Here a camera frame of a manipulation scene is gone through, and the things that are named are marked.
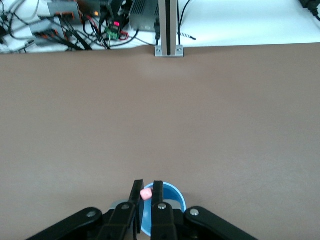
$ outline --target white surface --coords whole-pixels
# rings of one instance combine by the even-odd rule
[[[13,0],[4,0],[6,10]],[[180,0],[182,12],[187,0]],[[27,0],[17,12],[22,18],[29,17],[36,0]],[[40,0],[38,13],[47,14],[47,1]],[[181,32],[189,34],[196,41],[181,38],[184,47],[273,45],[320,42],[320,22],[299,0],[191,0],[184,17]],[[130,36],[135,31],[128,29]],[[30,36],[29,28],[15,33],[16,36]],[[138,37],[148,43],[155,43],[155,34],[140,32]],[[11,49],[22,47],[25,41],[6,38]],[[125,45],[133,48],[143,45],[138,40]],[[63,51],[65,46],[31,47],[29,52]]]

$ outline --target blue cup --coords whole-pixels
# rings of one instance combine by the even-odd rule
[[[154,186],[153,183],[145,186],[145,189],[152,188]],[[181,211],[184,213],[187,210],[186,201],[184,196],[181,192],[172,184],[163,182],[163,199],[164,200],[174,200],[180,203]],[[152,226],[152,217],[151,217],[151,202],[152,200],[148,200],[144,202],[144,209],[143,209],[143,218],[142,218],[142,225],[141,230],[151,237],[151,226]]]

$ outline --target wire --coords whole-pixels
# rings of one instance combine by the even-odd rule
[[[119,40],[120,41],[126,41],[129,38],[129,33],[127,33],[126,31],[120,31],[120,37]]]
[[[12,53],[12,54],[13,53],[20,53],[20,51],[22,51],[22,50],[24,50],[24,52],[27,53],[26,49],[31,47],[32,45],[35,45],[35,41],[34,40],[28,42],[24,47],[21,47],[21,48],[19,48],[17,50],[10,51],[10,53]]]
[[[64,17],[60,18],[63,23],[69,28],[70,32],[76,37],[76,39],[78,39],[80,41],[80,43],[83,45],[85,50],[92,50],[92,48],[89,46],[88,43],[86,43],[86,41],[80,37],[80,35],[77,33],[77,31],[74,29],[74,27],[71,25],[71,23],[69,22],[69,20],[67,20]]]
[[[5,13],[5,4],[2,0],[0,0],[1,4],[2,4],[2,13]]]
[[[41,23],[42,21],[43,21],[43,19],[40,19],[40,20],[37,20],[37,21],[34,21],[34,22],[30,22],[30,23],[28,23],[27,25],[24,25],[24,26],[21,26],[21,27],[18,27],[18,28],[16,28],[16,29],[11,30],[11,33],[20,31],[21,29],[24,29],[24,28],[29,27],[29,26],[34,25],[34,24]],[[3,38],[4,36],[6,36],[6,35],[8,35],[8,34],[9,34],[8,32],[7,32],[7,33],[4,33],[4,34],[0,35],[0,38]]]
[[[46,19],[50,20],[50,22],[52,22],[54,25],[57,25],[57,26],[59,26],[60,28],[62,28],[63,30],[65,30],[66,33],[70,33],[71,35],[74,35],[74,33],[71,32],[71,30],[70,30],[67,26],[62,26],[61,24],[57,23],[57,22],[54,20],[54,18],[56,18],[56,17],[51,17],[51,16],[46,17]],[[85,40],[89,40],[89,41],[90,41],[89,46],[94,43],[95,40],[94,40],[94,39],[91,39],[92,35],[85,34],[85,33],[81,32],[81,31],[78,31],[78,30],[75,30],[75,29],[74,29],[74,31],[76,31],[79,35],[84,36],[84,39],[83,39],[84,41],[85,41]]]
[[[142,42],[142,43],[144,43],[144,44],[147,44],[147,45],[149,45],[149,46],[156,46],[155,44],[152,44],[152,43],[148,43],[148,42],[146,42],[146,41],[143,41],[143,40],[141,40],[140,38],[135,38],[136,40],[138,40],[138,41],[140,41],[140,42]]]
[[[17,19],[13,19],[13,20],[19,20],[20,22],[22,22],[24,25],[28,25],[28,23],[26,21],[24,21],[23,19],[21,19],[15,12],[8,12],[8,14],[12,14],[14,15]]]
[[[82,51],[83,49],[78,47],[77,45],[59,37],[59,36],[55,36],[55,37],[51,37],[50,35],[48,35],[48,38],[44,38],[42,37],[42,39],[44,40],[47,40],[48,42],[51,42],[51,43],[55,43],[55,44],[62,44],[62,45],[65,45],[69,48],[72,48],[72,49],[75,49],[75,50],[78,50],[78,51]]]
[[[179,45],[181,45],[181,35],[180,35],[180,28],[179,28],[179,24],[180,24],[179,0],[177,1],[177,10],[178,10],[178,40],[179,40]]]
[[[181,28],[182,21],[183,21],[183,18],[184,18],[185,10],[186,10],[188,4],[190,3],[190,1],[191,1],[191,0],[188,0],[188,1],[186,2],[186,4],[184,5],[184,8],[183,8],[183,10],[182,10],[180,22],[179,22],[179,24],[178,24],[178,32],[180,32],[180,28]]]
[[[26,2],[26,0],[18,0],[16,2],[14,2],[10,8],[9,8],[9,12],[11,12],[11,10],[15,7],[15,5],[17,5],[17,7],[14,9],[14,11],[12,12],[12,16],[10,18],[10,21],[9,21],[9,26],[8,26],[8,33],[9,35],[13,38],[13,39],[16,39],[16,40],[29,40],[31,39],[32,37],[16,37],[13,35],[13,30],[12,30],[12,25],[13,25],[13,21],[14,21],[14,17],[17,15],[17,11],[19,10],[19,8],[21,8],[21,6]]]
[[[99,23],[99,19],[97,19],[96,17],[92,17],[97,23]]]
[[[90,43],[90,46],[91,45],[98,45],[98,46],[100,46],[100,47],[102,47],[102,48],[106,48],[104,45],[102,45],[101,44],[101,42],[99,42],[99,40],[98,39],[96,39],[95,41],[92,41],[91,43]]]
[[[139,30],[137,30],[137,31],[135,32],[135,35],[134,35],[129,41],[126,41],[126,42],[124,42],[124,43],[120,43],[120,44],[116,44],[116,45],[110,46],[110,48],[123,46],[123,45],[126,45],[126,44],[132,42],[132,41],[137,37],[138,33],[139,33]]]
[[[186,34],[186,33],[183,33],[183,32],[180,32],[180,35],[181,35],[182,37],[187,38],[187,39],[197,40],[195,37],[190,36],[189,34]]]
[[[39,5],[40,5],[40,0],[37,1],[36,7],[35,7],[35,10],[34,10],[33,14],[31,16],[29,16],[29,17],[23,18],[23,20],[24,21],[33,20],[35,18],[35,16],[37,15],[37,12],[38,12],[38,9],[39,9]]]
[[[109,46],[107,45],[107,43],[103,39],[103,34],[102,34],[102,30],[101,30],[102,25],[99,24],[99,27],[98,27],[92,17],[86,16],[86,18],[89,20],[93,34],[95,34],[96,39],[100,42],[100,44],[98,44],[98,45],[105,48],[105,49],[108,49]]]
[[[105,40],[105,38],[104,38],[104,36],[103,36],[103,33],[102,33],[102,31],[101,31],[101,28],[102,28],[102,24],[99,23],[99,36],[100,36],[100,41],[99,41],[99,42],[101,42],[101,43],[104,45],[104,47],[106,47],[106,49],[110,50],[111,48],[110,48],[110,46],[107,44],[107,42],[106,42],[106,40]]]
[[[82,27],[83,27],[83,32],[87,35],[89,35],[89,33],[87,33],[87,30],[86,30],[86,22],[84,21],[83,24],[82,24]]]

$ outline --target black cable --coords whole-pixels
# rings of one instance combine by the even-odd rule
[[[82,48],[78,47],[77,45],[75,45],[75,44],[73,44],[63,38],[56,39],[55,37],[48,36],[48,38],[43,38],[43,39],[45,39],[46,41],[51,42],[51,43],[65,45],[65,46],[72,48],[72,49],[75,49],[77,51],[83,51]]]
[[[8,13],[14,15],[24,25],[28,25],[28,23],[26,21],[24,21],[22,18],[20,18],[16,13],[13,13],[13,12],[8,12]]]
[[[91,28],[92,28],[92,34],[95,35],[96,39],[101,43],[101,46],[106,48],[106,46],[103,46],[105,43],[103,42],[103,35],[102,35],[102,33],[100,33],[101,29],[99,30],[97,28],[97,25],[93,24],[90,20],[89,20],[89,23],[90,23]]]
[[[97,23],[99,23],[99,19],[98,18],[92,16],[92,19],[94,19]]]
[[[34,25],[34,24],[41,23],[42,21],[43,21],[43,19],[40,19],[40,20],[37,20],[37,21],[34,21],[34,22],[30,22],[30,23],[28,23],[27,25],[20,26],[20,27],[18,27],[18,28],[16,28],[16,29],[13,29],[11,32],[14,33],[14,32],[20,31],[21,29],[24,29],[24,28],[29,27],[29,26]],[[0,38],[3,38],[4,36],[6,36],[6,35],[8,35],[8,34],[9,34],[8,32],[5,33],[5,34],[2,34],[2,35],[0,35]]]
[[[38,12],[38,9],[39,9],[39,5],[40,5],[40,0],[37,0],[36,7],[35,7],[35,10],[32,13],[32,15],[29,16],[29,17],[24,18],[23,20],[33,20],[35,18],[35,16],[37,15],[37,12]]]
[[[106,47],[106,49],[108,49],[108,50],[110,50],[111,48],[110,48],[110,46],[107,44],[107,42],[106,42],[106,40],[105,40],[105,38],[104,38],[104,36],[103,36],[103,33],[102,33],[102,24],[103,24],[103,22],[102,23],[100,23],[99,22],[99,35],[100,35],[100,41],[99,42],[101,42],[105,47]]]
[[[140,41],[140,42],[142,42],[142,43],[144,43],[144,44],[147,44],[147,45],[149,45],[149,46],[156,46],[155,44],[152,44],[152,43],[148,43],[148,42],[146,42],[146,41],[143,41],[143,40],[141,40],[140,38],[135,38],[136,40],[138,40],[138,41]]]
[[[157,17],[155,19],[155,23],[154,23],[154,31],[155,31],[155,45],[158,46],[160,37],[161,37],[161,32],[160,32],[160,20]]]
[[[88,36],[93,36],[94,33],[90,33],[90,34],[87,33],[87,30],[86,30],[86,22],[85,22],[85,21],[83,22],[82,26],[83,26],[83,32],[84,32],[85,34],[87,34]]]
[[[74,27],[71,25],[71,23],[69,22],[69,20],[67,20],[66,18],[62,17],[61,18],[63,23],[66,24],[68,26],[68,28],[70,29],[71,33],[75,36],[76,39],[78,39],[80,41],[80,43],[83,45],[85,50],[92,50],[92,48],[89,46],[88,43],[86,43],[86,41],[81,38],[81,36],[77,33],[77,31],[74,29]]]
[[[5,13],[5,4],[2,0],[0,0],[1,4],[2,4],[2,13]]]
[[[179,42],[179,45],[181,45],[181,35],[180,35],[180,28],[179,28],[179,24],[180,24],[179,0],[177,1],[177,8],[178,8],[178,42]]]
[[[9,26],[8,26],[8,33],[9,35],[13,38],[13,39],[16,39],[16,40],[29,40],[31,39],[32,37],[16,37],[13,35],[13,30],[12,30],[12,25],[13,25],[13,21],[14,21],[14,16],[16,16],[17,14],[17,11],[19,10],[19,8],[21,8],[21,6],[25,3],[26,0],[20,0],[20,2],[18,3],[18,1],[16,1],[15,3],[12,4],[12,6],[10,7],[9,9],[9,12],[11,12],[11,10],[14,8],[14,6],[16,4],[17,7],[14,9],[14,11],[12,12],[12,16],[10,18],[10,21],[9,21]]]
[[[90,43],[90,46],[93,45],[93,44],[98,45],[98,46],[100,46],[100,47],[102,47],[102,48],[105,48],[105,46],[102,45],[101,42],[99,42],[98,39],[96,39],[95,41],[92,41],[92,42]]]
[[[21,48],[19,48],[17,50],[14,50],[14,51],[10,51],[10,53],[12,53],[12,54],[13,53],[20,53],[20,51],[22,51],[22,50],[24,50],[24,52],[27,53],[26,49],[31,47],[31,46],[33,46],[33,45],[35,45],[35,41],[34,40],[28,42],[24,47],[21,47]]]
[[[61,24],[55,22],[55,20],[54,20],[55,17],[54,16],[42,17],[42,18],[50,20],[50,22],[52,22],[54,25],[57,25],[58,27],[60,27],[63,30],[65,30],[66,33],[70,33],[71,35],[74,35],[73,32],[71,32],[71,30],[67,26],[62,26]],[[94,39],[91,39],[91,36],[89,34],[85,34],[85,33],[81,32],[81,31],[78,31],[78,30],[75,30],[75,29],[73,29],[73,30],[75,32],[77,32],[79,35],[84,36],[84,39],[83,39],[84,41],[87,40],[87,39],[90,40],[91,42],[89,43],[89,46],[95,41]]]
[[[66,52],[68,52],[68,51],[72,51],[72,50],[74,50],[74,48],[72,48],[72,47],[68,47],[68,49],[67,49],[67,50],[65,50],[65,51],[66,51]]]
[[[85,38],[83,39],[84,41],[85,40],[87,40],[87,39],[89,39],[91,42],[89,43],[89,44],[91,44],[94,40],[93,39],[90,39],[88,36],[86,36],[83,32],[81,32],[81,31],[77,31],[77,33],[78,34],[81,34],[81,35],[83,35]],[[62,37],[60,37],[60,36],[58,36],[59,38],[61,38],[62,40],[64,40],[64,41],[66,41],[67,43],[71,43],[70,41],[67,41],[65,38],[62,38]],[[77,46],[77,44],[79,44],[79,43],[81,43],[80,41],[79,41],[79,39],[76,39],[76,43],[73,43],[74,45],[76,45]]]
[[[186,4],[184,5],[184,8],[183,8],[183,10],[182,10],[180,22],[179,22],[179,24],[178,24],[178,31],[179,31],[179,32],[180,32],[180,28],[181,28],[182,21],[183,21],[183,18],[184,18],[185,10],[186,10],[188,4],[190,3],[190,1],[191,1],[191,0],[188,0],[188,1],[186,2]]]
[[[190,36],[189,34],[186,34],[186,33],[183,33],[183,32],[180,32],[180,35],[181,35],[182,37],[187,38],[187,39],[197,40],[195,37]]]
[[[126,42],[124,42],[124,43],[120,43],[120,44],[117,44],[117,45],[110,46],[110,48],[123,46],[123,45],[126,45],[126,44],[132,42],[132,41],[135,40],[135,38],[137,37],[138,33],[139,33],[139,30],[137,30],[137,31],[135,32],[135,35],[134,35],[129,41],[126,41]]]

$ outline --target screw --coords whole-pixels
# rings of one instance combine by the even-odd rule
[[[191,214],[192,216],[195,216],[195,217],[196,217],[196,216],[199,215],[199,211],[198,211],[197,209],[194,209],[194,208],[193,208],[193,209],[190,210],[190,214]]]
[[[127,210],[127,209],[129,209],[129,208],[130,208],[130,206],[129,206],[128,204],[125,204],[125,205],[123,205],[123,206],[121,207],[122,210]]]
[[[92,218],[92,217],[94,217],[96,215],[96,212],[95,211],[90,211],[86,216],[88,217],[88,218]]]
[[[160,209],[160,210],[164,210],[164,209],[166,209],[167,208],[167,205],[165,205],[164,203],[160,203],[159,205],[158,205],[158,209]]]

